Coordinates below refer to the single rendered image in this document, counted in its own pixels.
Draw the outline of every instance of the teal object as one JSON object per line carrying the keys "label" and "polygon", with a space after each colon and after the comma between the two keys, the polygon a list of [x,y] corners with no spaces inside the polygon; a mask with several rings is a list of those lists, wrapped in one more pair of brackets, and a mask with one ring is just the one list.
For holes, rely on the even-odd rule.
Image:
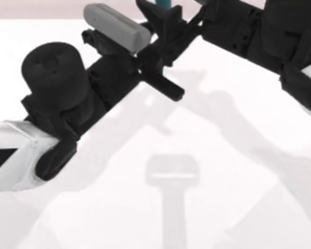
{"label": "teal object", "polygon": [[155,3],[167,9],[172,7],[172,0],[155,0]]}

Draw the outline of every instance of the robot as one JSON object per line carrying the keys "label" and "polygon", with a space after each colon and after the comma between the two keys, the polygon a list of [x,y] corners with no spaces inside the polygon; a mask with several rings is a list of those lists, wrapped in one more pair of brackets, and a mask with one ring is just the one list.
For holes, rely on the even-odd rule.
{"label": "robot", "polygon": [[87,69],[70,44],[31,51],[22,63],[28,116],[0,123],[0,191],[35,188],[57,176],[80,138],[141,82],[180,101],[185,90],[163,69],[199,36],[278,74],[282,89],[311,114],[311,0],[267,0],[264,10],[239,0],[196,1],[201,9],[186,21],[179,5],[136,0],[144,23],[105,4],[86,5],[92,29],[82,39],[101,55]]}

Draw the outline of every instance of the white floor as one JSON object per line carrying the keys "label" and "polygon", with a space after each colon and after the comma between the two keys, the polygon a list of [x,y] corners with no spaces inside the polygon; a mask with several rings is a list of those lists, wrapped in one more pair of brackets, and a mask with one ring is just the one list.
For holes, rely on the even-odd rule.
{"label": "white floor", "polygon": [[[87,28],[0,21],[0,121],[26,115],[20,70],[35,47],[98,58]],[[166,76],[183,101],[141,84],[58,177],[0,193],[0,249],[311,249],[311,117],[279,77],[201,39]]]}

